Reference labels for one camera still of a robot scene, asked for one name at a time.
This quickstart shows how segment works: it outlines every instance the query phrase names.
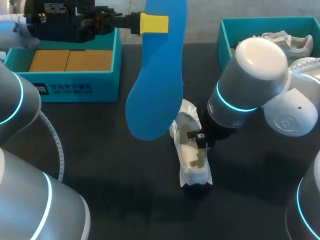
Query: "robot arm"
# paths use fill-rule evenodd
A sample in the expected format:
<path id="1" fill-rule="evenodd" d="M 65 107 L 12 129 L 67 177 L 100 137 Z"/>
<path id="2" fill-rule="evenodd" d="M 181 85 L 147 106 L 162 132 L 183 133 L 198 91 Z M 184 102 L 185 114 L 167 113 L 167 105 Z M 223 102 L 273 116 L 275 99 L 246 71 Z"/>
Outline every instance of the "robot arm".
<path id="1" fill-rule="evenodd" d="M 84 43 L 114 28 L 140 34 L 141 13 L 121 16 L 94 0 L 10 0 L 0 2 L 0 47 L 35 48 L 40 40 Z"/>
<path id="2" fill-rule="evenodd" d="M 1 145 L 37 118 L 41 99 L 29 81 L 10 71 L 0 61 L 0 102 Z"/>
<path id="3" fill-rule="evenodd" d="M 240 43 L 207 106 L 198 107 L 202 129 L 189 132 L 198 148 L 213 147 L 228 138 L 257 108 L 277 132 L 299 137 L 318 120 L 320 82 L 291 72 L 283 51 L 263 38 Z"/>

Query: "white shoe in plastic bag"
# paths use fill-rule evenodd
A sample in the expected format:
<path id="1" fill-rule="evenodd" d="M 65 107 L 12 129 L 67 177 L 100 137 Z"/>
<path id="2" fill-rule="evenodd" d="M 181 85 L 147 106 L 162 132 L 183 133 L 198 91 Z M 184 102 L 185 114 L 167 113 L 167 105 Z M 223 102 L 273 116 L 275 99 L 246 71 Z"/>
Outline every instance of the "white shoe in plastic bag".
<path id="1" fill-rule="evenodd" d="M 288 65 L 291 65 L 297 59 L 309 57 L 313 50 L 314 41 L 311 35 L 306 37 L 294 37 L 285 31 L 266 32 L 261 38 L 277 44 L 285 53 L 288 59 Z"/>
<path id="2" fill-rule="evenodd" d="M 187 132 L 201 129 L 197 108 L 183 99 L 180 111 L 170 126 L 170 136 L 174 140 L 180 161 L 180 186 L 185 184 L 213 184 L 208 163 L 208 148 L 198 149 L 193 139 L 188 139 Z"/>

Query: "yellow clip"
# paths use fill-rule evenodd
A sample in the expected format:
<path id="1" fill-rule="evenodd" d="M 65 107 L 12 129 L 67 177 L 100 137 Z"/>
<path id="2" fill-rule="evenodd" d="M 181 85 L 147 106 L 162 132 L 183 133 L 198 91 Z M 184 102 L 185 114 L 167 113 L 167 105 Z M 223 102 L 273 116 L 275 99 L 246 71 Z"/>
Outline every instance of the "yellow clip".
<path id="1" fill-rule="evenodd" d="M 140 14 L 140 34 L 167 34 L 169 31 L 169 17 Z"/>

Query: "black machine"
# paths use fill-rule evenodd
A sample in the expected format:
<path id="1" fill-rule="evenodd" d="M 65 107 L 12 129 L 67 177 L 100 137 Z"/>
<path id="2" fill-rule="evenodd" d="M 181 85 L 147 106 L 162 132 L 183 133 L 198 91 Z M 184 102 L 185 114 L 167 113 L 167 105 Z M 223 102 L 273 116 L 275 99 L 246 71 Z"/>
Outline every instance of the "black machine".
<path id="1" fill-rule="evenodd" d="M 26 0 L 24 13 L 34 19 L 27 28 L 39 40 L 84 43 L 114 28 L 140 35 L 139 12 L 122 16 L 113 8 L 95 6 L 95 0 Z"/>

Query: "glowing blue ring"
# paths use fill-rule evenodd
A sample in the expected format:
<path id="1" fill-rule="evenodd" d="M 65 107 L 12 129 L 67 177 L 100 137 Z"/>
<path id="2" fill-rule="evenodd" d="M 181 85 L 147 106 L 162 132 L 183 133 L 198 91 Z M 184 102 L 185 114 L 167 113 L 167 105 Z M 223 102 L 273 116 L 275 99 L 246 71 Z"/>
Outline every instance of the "glowing blue ring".
<path id="1" fill-rule="evenodd" d="M 5 124 L 6 122 L 8 122 L 10 119 L 12 119 L 17 114 L 17 112 L 19 111 L 19 109 L 22 105 L 22 101 L 24 99 L 24 87 L 22 86 L 22 82 L 21 82 L 20 78 L 17 76 L 17 74 L 15 74 L 14 72 L 12 72 L 12 73 L 16 76 L 16 78 L 18 79 L 19 84 L 20 84 L 20 88 L 21 88 L 20 102 L 19 102 L 18 106 L 16 107 L 15 111 L 12 113 L 12 115 L 10 117 L 8 117 L 6 120 L 0 122 L 0 125 Z"/>
<path id="2" fill-rule="evenodd" d="M 218 83 L 216 84 L 216 92 L 218 93 L 218 96 L 219 98 L 221 99 L 221 101 L 227 105 L 229 108 L 233 109 L 233 110 L 236 110 L 238 112 L 251 112 L 251 111 L 254 111 L 257 109 L 257 107 L 255 108 L 252 108 L 252 109 L 240 109 L 240 108 L 237 108 L 235 106 L 232 106 L 230 105 L 229 103 L 226 102 L 226 100 L 223 99 L 223 97 L 221 96 L 220 92 L 219 92 L 219 89 L 218 89 Z"/>
<path id="3" fill-rule="evenodd" d="M 45 178 L 46 178 L 46 181 L 48 183 L 48 201 L 46 202 L 46 206 L 45 206 L 45 210 L 44 210 L 44 214 L 42 216 L 42 219 L 39 223 L 39 226 L 37 227 L 37 229 L 35 230 L 33 236 L 30 238 L 30 240 L 36 240 L 37 237 L 39 236 L 42 228 L 44 227 L 45 225 L 45 222 L 47 220 L 47 217 L 48 217 L 48 214 L 49 214 L 49 211 L 50 211 L 50 207 L 51 207 L 51 201 L 52 201 L 52 186 L 51 186 L 51 182 L 50 182 L 50 179 L 49 177 L 43 173 Z"/>
<path id="4" fill-rule="evenodd" d="M 298 190 L 296 191 L 296 202 L 298 205 L 298 209 L 299 209 L 299 213 L 301 215 L 302 220 L 304 221 L 304 224 L 306 225 L 306 227 L 310 230 L 310 232 L 318 239 L 320 240 L 320 237 L 312 230 L 312 228 L 309 226 L 309 224 L 307 223 L 304 215 L 302 214 L 301 208 L 300 208 L 300 203 L 299 203 L 299 189 L 300 189 L 300 184 L 302 182 L 303 178 L 301 179 L 299 186 L 298 186 Z"/>

